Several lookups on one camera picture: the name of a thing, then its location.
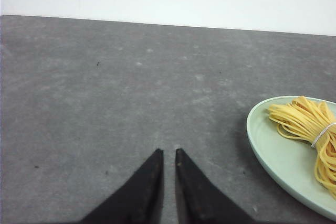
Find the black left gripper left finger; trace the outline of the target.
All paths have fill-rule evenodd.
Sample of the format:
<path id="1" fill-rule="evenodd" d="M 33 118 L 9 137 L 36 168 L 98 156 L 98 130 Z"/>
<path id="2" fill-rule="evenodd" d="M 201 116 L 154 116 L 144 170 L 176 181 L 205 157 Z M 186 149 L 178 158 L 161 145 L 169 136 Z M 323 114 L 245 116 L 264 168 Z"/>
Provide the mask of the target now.
<path id="1" fill-rule="evenodd" d="M 80 223 L 160 223 L 164 155 L 156 149 L 134 174 Z"/>

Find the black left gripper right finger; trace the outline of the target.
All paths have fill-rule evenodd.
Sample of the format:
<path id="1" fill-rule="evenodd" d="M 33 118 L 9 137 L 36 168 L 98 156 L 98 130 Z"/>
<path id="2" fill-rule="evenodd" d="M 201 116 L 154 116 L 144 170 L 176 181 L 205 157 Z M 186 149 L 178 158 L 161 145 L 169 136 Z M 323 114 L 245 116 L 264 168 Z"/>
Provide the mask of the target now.
<path id="1" fill-rule="evenodd" d="M 182 148 L 175 154 L 175 196 L 179 223 L 256 223 L 206 177 Z"/>

